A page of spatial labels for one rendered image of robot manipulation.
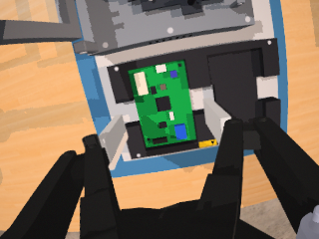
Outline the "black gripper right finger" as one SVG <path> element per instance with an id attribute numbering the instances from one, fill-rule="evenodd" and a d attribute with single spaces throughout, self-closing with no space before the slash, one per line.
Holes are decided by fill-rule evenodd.
<path id="1" fill-rule="evenodd" d="M 211 98 L 203 99 L 203 107 L 205 122 L 219 148 L 182 239 L 234 239 L 240 219 L 243 151 L 250 149 L 296 239 L 319 239 L 319 165 L 271 118 L 258 117 L 243 124 Z"/>

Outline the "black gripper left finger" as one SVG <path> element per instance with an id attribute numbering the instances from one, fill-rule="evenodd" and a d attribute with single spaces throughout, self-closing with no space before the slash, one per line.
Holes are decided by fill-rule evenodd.
<path id="1" fill-rule="evenodd" d="M 122 239 L 110 170 L 127 139 L 123 115 L 116 115 L 99 136 L 82 138 L 84 153 L 61 154 L 0 239 L 65 239 L 79 199 L 80 239 Z"/>

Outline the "green circuit board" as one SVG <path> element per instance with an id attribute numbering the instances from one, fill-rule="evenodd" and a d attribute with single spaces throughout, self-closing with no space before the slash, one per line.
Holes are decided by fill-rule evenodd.
<path id="1" fill-rule="evenodd" d="M 128 72 L 146 147 L 196 139 L 184 60 Z"/>

